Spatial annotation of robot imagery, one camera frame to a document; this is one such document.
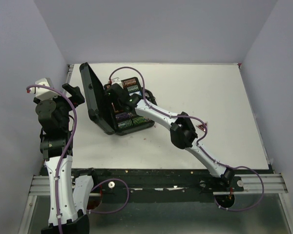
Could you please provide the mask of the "blue green poker chip stack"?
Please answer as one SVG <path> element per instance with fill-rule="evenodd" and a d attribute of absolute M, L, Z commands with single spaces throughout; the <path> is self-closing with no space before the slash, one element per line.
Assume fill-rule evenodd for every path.
<path fill-rule="evenodd" d="M 140 95 L 140 88 L 138 85 L 128 86 L 127 91 L 130 95 L 132 95 L 132 94 L 139 94 Z"/>

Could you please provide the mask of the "black poker chip case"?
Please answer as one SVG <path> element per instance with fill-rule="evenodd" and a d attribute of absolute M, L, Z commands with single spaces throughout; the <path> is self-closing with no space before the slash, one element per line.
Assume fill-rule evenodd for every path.
<path fill-rule="evenodd" d="M 79 70 L 84 87 L 88 116 L 91 121 L 104 131 L 104 133 L 108 135 L 117 134 L 119 136 L 124 136 L 154 126 L 155 122 L 150 120 L 150 122 L 140 126 L 124 130 L 119 129 L 118 123 L 121 121 L 117 121 L 115 115 L 123 111 L 114 113 L 111 102 L 112 99 L 108 96 L 107 92 L 110 84 L 102 85 L 87 62 L 81 64 Z"/>

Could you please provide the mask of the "red triangular plaque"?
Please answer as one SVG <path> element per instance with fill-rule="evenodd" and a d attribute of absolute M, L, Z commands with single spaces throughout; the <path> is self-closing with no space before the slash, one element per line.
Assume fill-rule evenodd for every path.
<path fill-rule="evenodd" d="M 204 124 L 202 124 L 202 123 L 201 124 L 198 124 L 196 127 L 198 129 L 200 129 L 201 131 L 206 132 L 205 126 L 208 128 L 208 122 L 204 122 Z"/>

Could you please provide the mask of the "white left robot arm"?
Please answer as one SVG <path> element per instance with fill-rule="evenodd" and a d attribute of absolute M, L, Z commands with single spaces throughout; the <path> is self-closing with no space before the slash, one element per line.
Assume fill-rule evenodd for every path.
<path fill-rule="evenodd" d="M 71 97 L 58 94 L 46 100 L 35 98 L 36 114 L 42 126 L 40 151 L 50 182 L 50 215 L 42 234 L 87 234 L 89 219 L 75 208 L 71 183 L 72 139 L 69 112 L 84 103 L 79 87 L 64 84 Z"/>

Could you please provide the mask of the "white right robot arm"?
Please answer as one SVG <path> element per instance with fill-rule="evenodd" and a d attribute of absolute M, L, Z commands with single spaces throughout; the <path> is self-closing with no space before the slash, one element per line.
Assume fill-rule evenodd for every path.
<path fill-rule="evenodd" d="M 117 83 L 110 85 L 106 91 L 107 97 L 115 107 L 149 118 L 169 130 L 171 143 L 178 149 L 188 151 L 198 159 L 214 177 L 217 189 L 226 191 L 232 186 L 233 169 L 217 162 L 203 148 L 200 144 L 203 138 L 198 136 L 191 121 L 193 117 L 185 112 L 177 114 L 159 108 L 149 102 L 145 95 L 130 95 Z"/>

